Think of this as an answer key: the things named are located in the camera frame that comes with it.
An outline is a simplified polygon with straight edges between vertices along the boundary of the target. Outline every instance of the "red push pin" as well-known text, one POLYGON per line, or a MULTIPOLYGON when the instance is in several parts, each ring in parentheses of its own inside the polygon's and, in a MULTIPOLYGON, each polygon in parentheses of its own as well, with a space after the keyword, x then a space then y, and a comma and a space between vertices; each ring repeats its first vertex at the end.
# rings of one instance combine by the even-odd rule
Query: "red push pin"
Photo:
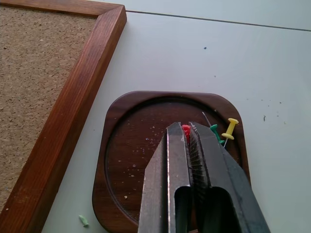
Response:
POLYGON ((187 138, 187 142, 189 144, 189 140, 190 140, 190 126, 189 125, 182 125, 181 128, 184 130, 186 138, 187 138))

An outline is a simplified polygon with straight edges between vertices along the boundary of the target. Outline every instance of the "dark wood tray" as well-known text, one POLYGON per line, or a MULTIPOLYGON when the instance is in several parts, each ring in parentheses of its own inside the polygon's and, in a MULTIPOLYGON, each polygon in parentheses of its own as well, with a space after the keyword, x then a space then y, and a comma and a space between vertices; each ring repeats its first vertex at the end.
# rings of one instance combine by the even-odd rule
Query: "dark wood tray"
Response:
POLYGON ((205 93, 125 94, 107 112, 93 187, 94 212, 105 229, 137 232, 144 170, 165 128, 176 121, 207 125, 202 111, 211 124, 218 124, 219 134, 226 131, 228 118, 240 122, 226 149, 249 178, 241 117, 229 101, 205 93))

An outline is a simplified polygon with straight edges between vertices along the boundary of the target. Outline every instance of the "cork surface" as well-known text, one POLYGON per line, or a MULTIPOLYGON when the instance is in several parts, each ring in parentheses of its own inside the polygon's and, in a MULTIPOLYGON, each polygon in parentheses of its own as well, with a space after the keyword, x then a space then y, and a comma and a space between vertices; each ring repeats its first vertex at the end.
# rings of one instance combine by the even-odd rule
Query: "cork surface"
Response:
POLYGON ((94 23, 0 7, 0 210, 94 23))

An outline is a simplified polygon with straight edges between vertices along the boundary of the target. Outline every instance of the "debris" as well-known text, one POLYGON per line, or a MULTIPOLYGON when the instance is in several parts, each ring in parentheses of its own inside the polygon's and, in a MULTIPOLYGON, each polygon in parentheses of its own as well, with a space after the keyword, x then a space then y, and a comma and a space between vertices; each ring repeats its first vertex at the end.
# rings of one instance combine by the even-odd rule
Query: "debris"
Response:
POLYGON ((83 217, 82 215, 79 215, 79 219, 82 222, 84 227, 88 227, 88 222, 87 222, 87 219, 85 217, 83 217))

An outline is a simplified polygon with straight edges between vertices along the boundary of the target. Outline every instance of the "white tabletop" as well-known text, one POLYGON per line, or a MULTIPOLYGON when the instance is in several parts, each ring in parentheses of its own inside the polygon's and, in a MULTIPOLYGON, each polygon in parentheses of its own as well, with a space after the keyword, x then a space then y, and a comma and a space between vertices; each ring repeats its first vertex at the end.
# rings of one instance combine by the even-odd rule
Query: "white tabletop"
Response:
POLYGON ((311 33, 127 16, 43 232, 105 232, 91 203, 104 119, 115 99, 137 90, 228 99, 242 117, 253 191, 271 232, 310 232, 311 33))
POLYGON ((126 10, 311 30, 310 0, 97 0, 126 10))

